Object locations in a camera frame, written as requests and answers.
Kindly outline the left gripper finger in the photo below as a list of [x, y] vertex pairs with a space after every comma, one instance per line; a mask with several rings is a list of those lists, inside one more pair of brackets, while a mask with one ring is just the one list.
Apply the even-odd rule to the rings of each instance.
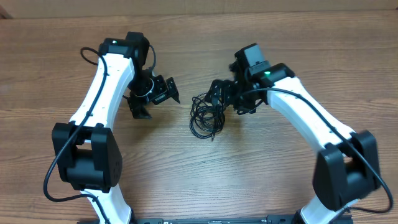
[[145, 104], [140, 100], [135, 100], [133, 98], [129, 98], [127, 100], [130, 111], [134, 119], [151, 119], [152, 116], [149, 112], [144, 108]]
[[174, 82], [174, 79], [172, 77], [168, 78], [166, 80], [166, 84], [168, 87], [169, 97], [173, 98], [177, 103], [180, 103], [179, 92], [177, 90], [177, 86]]

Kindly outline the black cable silver plugs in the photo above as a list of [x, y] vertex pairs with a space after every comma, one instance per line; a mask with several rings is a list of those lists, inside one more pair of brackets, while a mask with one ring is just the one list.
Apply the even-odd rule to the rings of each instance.
[[223, 130], [225, 109], [206, 103], [205, 95], [206, 93], [201, 93], [192, 98], [189, 128], [195, 137], [213, 141], [216, 134]]

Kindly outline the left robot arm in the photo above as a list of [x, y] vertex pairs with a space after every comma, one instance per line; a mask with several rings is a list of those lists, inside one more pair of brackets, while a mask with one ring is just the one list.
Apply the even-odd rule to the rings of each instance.
[[97, 50], [96, 74], [83, 103], [67, 123], [52, 130], [55, 159], [44, 178], [44, 195], [53, 202], [87, 198], [97, 223], [136, 223], [119, 181], [123, 158], [113, 135], [122, 100], [135, 119], [151, 119], [145, 109], [172, 98], [179, 100], [173, 78], [144, 68], [154, 48], [144, 34], [128, 32], [124, 39], [106, 38]]

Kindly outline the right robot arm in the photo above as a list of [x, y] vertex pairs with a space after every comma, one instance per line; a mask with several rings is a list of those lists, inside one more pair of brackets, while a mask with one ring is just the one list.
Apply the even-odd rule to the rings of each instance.
[[314, 198], [293, 215], [269, 215], [268, 223], [352, 223], [344, 212], [380, 182], [377, 141], [369, 131], [355, 132], [334, 118], [304, 88], [284, 63], [271, 65], [257, 44], [235, 53], [233, 80], [214, 80], [204, 101], [213, 114], [213, 134], [224, 125], [223, 111], [253, 114], [265, 103], [282, 114], [314, 151]]

